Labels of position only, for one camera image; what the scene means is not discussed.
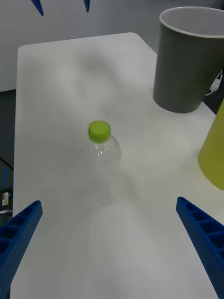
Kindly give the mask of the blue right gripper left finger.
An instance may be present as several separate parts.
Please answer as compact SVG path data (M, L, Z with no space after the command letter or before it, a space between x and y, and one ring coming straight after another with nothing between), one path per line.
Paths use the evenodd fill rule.
M0 298L4 299L42 217L39 200L0 227Z

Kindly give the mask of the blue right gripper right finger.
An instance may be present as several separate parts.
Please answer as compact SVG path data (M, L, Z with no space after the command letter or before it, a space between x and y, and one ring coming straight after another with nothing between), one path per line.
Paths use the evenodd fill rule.
M194 245L211 284L224 298L224 226L183 197L176 211Z

